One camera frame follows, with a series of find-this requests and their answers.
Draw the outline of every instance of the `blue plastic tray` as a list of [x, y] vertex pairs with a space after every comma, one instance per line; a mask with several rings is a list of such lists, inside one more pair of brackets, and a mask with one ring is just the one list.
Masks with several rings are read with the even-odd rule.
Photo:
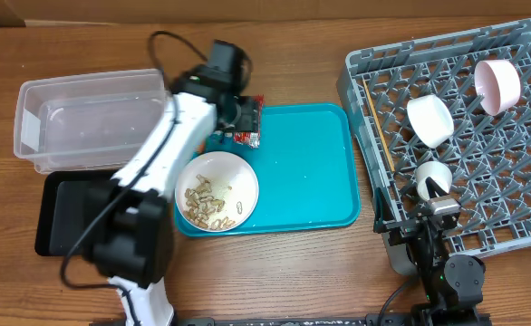
[[361, 209], [348, 120], [331, 103], [266, 107], [259, 149], [214, 135], [206, 151], [237, 154], [259, 181], [256, 210], [231, 231], [192, 227], [175, 206], [175, 222], [188, 236], [253, 235], [347, 226]]

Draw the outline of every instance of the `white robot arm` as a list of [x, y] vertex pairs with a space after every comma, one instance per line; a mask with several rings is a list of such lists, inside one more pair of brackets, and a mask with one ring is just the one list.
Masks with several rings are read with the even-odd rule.
[[[167, 199], [167, 202], [173, 199], [179, 172], [187, 165], [198, 145], [217, 126], [215, 104], [208, 104], [206, 99], [188, 93], [181, 93], [175, 97], [175, 101], [179, 102], [179, 124], [175, 126], [171, 137], [147, 169], [146, 174], [132, 187], [142, 193], [156, 190], [160, 196]], [[167, 103], [159, 123], [137, 155], [112, 177], [119, 180], [119, 186], [127, 186], [152, 153], [161, 145], [163, 138], [174, 123], [175, 101]], [[151, 283], [146, 289], [119, 276], [110, 278], [109, 283], [121, 285], [130, 292], [130, 298], [141, 325], [170, 326], [175, 313], [167, 300], [163, 278], [156, 283]], [[126, 326], [133, 326], [134, 320], [130, 316], [128, 298], [122, 295], [122, 291], [117, 290], [117, 292], [127, 314]]]
[[[156, 32], [190, 43], [168, 32]], [[153, 62], [169, 81], [157, 58]], [[163, 115], [135, 157], [111, 180], [92, 185], [83, 204], [85, 230], [61, 267], [63, 283], [73, 289], [116, 288], [127, 312], [126, 325], [169, 326], [175, 313], [165, 294], [164, 275], [171, 259], [173, 231], [169, 207], [181, 169], [215, 130], [257, 131], [258, 112], [247, 86], [251, 62], [240, 48], [214, 41], [207, 63], [184, 72]], [[72, 253], [109, 277], [109, 284], [74, 284], [66, 277]]]

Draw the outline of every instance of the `cable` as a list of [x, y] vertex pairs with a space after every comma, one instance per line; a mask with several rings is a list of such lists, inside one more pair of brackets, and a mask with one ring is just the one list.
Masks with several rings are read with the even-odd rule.
[[381, 326], [382, 319], [384, 318], [384, 313], [389, 307], [389, 304], [391, 304], [392, 300], [396, 298], [397, 295], [401, 294], [404, 290], [406, 290], [409, 286], [413, 285], [415, 282], [419, 280], [418, 275], [412, 276], [410, 279], [408, 279], [405, 283], [401, 285], [400, 288], [398, 288], [395, 292], [391, 294], [391, 296], [386, 300], [386, 302], [382, 305], [381, 312], [378, 314], [378, 319], [376, 320], [376, 325]]
[[126, 197], [130, 190], [139, 182], [139, 180], [147, 173], [147, 170], [149, 169], [150, 165], [153, 163], [155, 158], [159, 155], [159, 153], [162, 151], [162, 149], [167, 144], [167, 141], [170, 138], [170, 135], [172, 134], [173, 130], [175, 129], [175, 126], [179, 124], [179, 101], [176, 97], [173, 96], [173, 93], [170, 89], [170, 83], [169, 78], [167, 77], [163, 65], [160, 63], [159, 58], [155, 55], [155, 46], [154, 46], [154, 40], [159, 35], [166, 35], [169, 37], [172, 37], [176, 40], [179, 40], [183, 42], [185, 45], [187, 45], [190, 49], [193, 50], [201, 59], [204, 61], [207, 60], [207, 57], [201, 53], [200, 50], [198, 50], [193, 44], [191, 44], [189, 41], [184, 39], [183, 37], [173, 34], [171, 32], [166, 31], [157, 31], [149, 36], [149, 39], [147, 40], [148, 44], [148, 51], [149, 51], [149, 57], [151, 61], [153, 62], [153, 65], [155, 68], [159, 71], [161, 74], [161, 77], [163, 79], [163, 83], [165, 85], [165, 90], [170, 98], [173, 99], [174, 102], [174, 110], [175, 110], [175, 116], [173, 117], [173, 123], [171, 127], [169, 128], [169, 131], [163, 138], [163, 140], [160, 142], [159, 146], [153, 154], [150, 156], [149, 160], [142, 166], [142, 168], [139, 170], [135, 178], [127, 185], [125, 186], [122, 191], [92, 220], [92, 222], [86, 227], [82, 235], [78, 238], [76, 243], [72, 246], [71, 250], [68, 252], [68, 254], [64, 257], [63, 263], [60, 267], [60, 278], [64, 285], [67, 287], [74, 289], [74, 290], [89, 290], [89, 289], [117, 289], [122, 292], [122, 296], [127, 298], [127, 303], [129, 305], [129, 312], [130, 316], [135, 324], [135, 326], [140, 326], [140, 322], [137, 319], [137, 313], [134, 310], [134, 304], [132, 302], [132, 299], [130, 298], [129, 291], [124, 288], [122, 285], [118, 284], [110, 284], [110, 283], [99, 283], [99, 284], [75, 284], [71, 283], [68, 278], [66, 277], [66, 268], [68, 267], [68, 264], [70, 263], [73, 254], [82, 246], [86, 238], [88, 238], [89, 235], [91, 235], [92, 230], [96, 225], [98, 225], [101, 220], [104, 219], [105, 216], [111, 213], [111, 211], [116, 208], [116, 206], [121, 202], [124, 197]]
[[427, 237], [427, 242], [429, 242], [429, 262], [430, 266], [433, 265], [435, 262], [435, 245], [432, 243], [432, 239], [430, 238], [430, 226], [429, 226], [430, 220], [427, 217], [425, 220], [425, 236]]

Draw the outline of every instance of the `white cup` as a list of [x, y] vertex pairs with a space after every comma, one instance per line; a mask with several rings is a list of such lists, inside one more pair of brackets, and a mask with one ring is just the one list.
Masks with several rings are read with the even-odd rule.
[[516, 105], [521, 97], [521, 81], [509, 60], [485, 60], [475, 67], [475, 91], [488, 115], [496, 116]]
[[407, 115], [414, 132], [432, 149], [447, 140], [455, 130], [449, 109], [436, 95], [410, 100]]
[[427, 177], [432, 178], [447, 193], [450, 191], [450, 185], [453, 180], [453, 174], [450, 173], [447, 165], [438, 161], [429, 161], [421, 164], [414, 171], [414, 177], [417, 179], [417, 193], [424, 201], [430, 199], [429, 190], [427, 189]]

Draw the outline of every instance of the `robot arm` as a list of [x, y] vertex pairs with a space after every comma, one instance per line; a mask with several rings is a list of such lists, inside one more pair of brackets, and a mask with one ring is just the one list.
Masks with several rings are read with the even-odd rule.
[[212, 132], [257, 131], [253, 100], [240, 96], [249, 80], [244, 61], [248, 59], [241, 49], [215, 41], [206, 64], [173, 82], [172, 101], [135, 157], [87, 193], [83, 217], [89, 225], [119, 193], [128, 191], [82, 246], [83, 258], [108, 276], [110, 284], [120, 286], [128, 326], [168, 326], [174, 321], [163, 280], [173, 246], [169, 203], [179, 172]]
[[457, 226], [460, 203], [430, 177], [427, 189], [430, 213], [401, 222], [394, 220], [382, 190], [375, 195], [374, 232], [388, 234], [390, 245], [406, 245], [429, 301], [414, 305], [404, 325], [490, 326], [488, 316], [476, 308], [483, 301], [485, 265], [477, 257], [450, 256], [443, 242], [443, 233]]

